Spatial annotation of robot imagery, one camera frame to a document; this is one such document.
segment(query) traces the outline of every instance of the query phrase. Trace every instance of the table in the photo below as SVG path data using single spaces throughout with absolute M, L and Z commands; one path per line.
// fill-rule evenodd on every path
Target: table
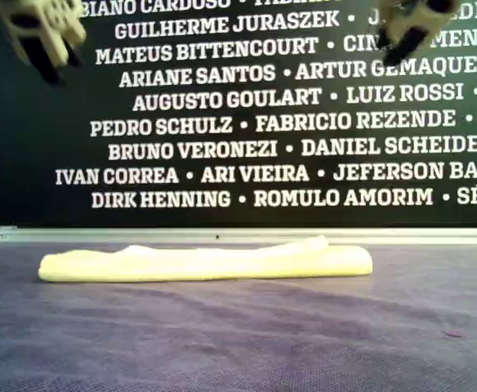
M 125 246 L 0 243 L 0 392 L 477 392 L 477 246 L 366 246 L 356 278 L 37 279 Z

